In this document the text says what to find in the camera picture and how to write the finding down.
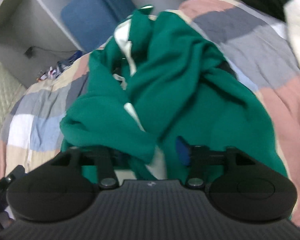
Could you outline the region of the colour block patchwork quilt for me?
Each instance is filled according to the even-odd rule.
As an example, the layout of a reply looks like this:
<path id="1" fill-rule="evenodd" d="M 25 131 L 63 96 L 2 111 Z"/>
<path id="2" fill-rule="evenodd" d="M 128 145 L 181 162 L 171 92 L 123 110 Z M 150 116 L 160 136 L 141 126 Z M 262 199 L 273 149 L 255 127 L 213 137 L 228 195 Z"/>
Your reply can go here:
<path id="1" fill-rule="evenodd" d="M 177 14 L 216 44 L 270 115 L 275 156 L 298 191 L 292 221 L 300 226 L 300 68 L 285 23 L 239 0 L 188 0 Z M 29 172 L 58 153 L 59 123 L 85 93 L 88 73 L 85 55 L 59 78 L 35 83 L 12 103 L 0 132 L 0 179 L 17 165 Z"/>

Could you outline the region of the blue upright cushion pad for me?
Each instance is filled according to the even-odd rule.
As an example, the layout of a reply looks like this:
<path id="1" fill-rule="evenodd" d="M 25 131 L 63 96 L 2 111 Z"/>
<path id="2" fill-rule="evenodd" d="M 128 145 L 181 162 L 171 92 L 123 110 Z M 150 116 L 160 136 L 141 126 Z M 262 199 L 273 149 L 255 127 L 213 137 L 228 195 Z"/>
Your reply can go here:
<path id="1" fill-rule="evenodd" d="M 61 18 L 85 52 L 104 44 L 118 25 L 104 0 L 72 0 L 61 10 Z"/>

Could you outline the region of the quilted beige headboard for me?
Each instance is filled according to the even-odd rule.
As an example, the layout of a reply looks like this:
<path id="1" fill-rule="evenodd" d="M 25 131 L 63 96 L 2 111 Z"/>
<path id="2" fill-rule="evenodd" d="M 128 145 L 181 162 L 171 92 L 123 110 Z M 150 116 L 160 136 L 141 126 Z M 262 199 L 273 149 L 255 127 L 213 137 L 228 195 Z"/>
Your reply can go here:
<path id="1" fill-rule="evenodd" d="M 6 115 L 25 92 L 26 87 L 0 63 L 0 130 Z"/>

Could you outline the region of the black wall plug adapter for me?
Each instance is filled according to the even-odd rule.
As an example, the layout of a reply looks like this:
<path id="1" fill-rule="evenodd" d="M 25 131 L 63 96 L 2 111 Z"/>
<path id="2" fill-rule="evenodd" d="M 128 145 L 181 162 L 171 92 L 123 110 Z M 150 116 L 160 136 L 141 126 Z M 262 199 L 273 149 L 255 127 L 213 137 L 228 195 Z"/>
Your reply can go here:
<path id="1" fill-rule="evenodd" d="M 34 50 L 35 50 L 35 46 L 31 46 L 31 47 L 29 47 L 29 48 L 25 51 L 24 55 L 25 55 L 28 59 L 31 59 L 31 58 L 33 58 L 33 57 L 35 56 Z"/>

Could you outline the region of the green and white hoodie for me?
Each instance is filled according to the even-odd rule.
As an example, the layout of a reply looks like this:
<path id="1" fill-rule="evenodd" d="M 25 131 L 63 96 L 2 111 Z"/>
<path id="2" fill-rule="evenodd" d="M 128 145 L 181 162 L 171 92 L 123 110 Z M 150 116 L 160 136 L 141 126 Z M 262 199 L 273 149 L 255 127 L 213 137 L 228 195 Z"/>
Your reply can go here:
<path id="1" fill-rule="evenodd" d="M 106 46 L 89 56 L 87 91 L 61 120 L 61 150 L 97 145 L 127 156 L 136 178 L 150 170 L 161 150 L 169 179 L 188 169 L 175 141 L 215 151 L 236 147 L 283 176 L 271 118 L 240 83 L 224 55 L 180 15 L 151 6 L 120 23 Z"/>

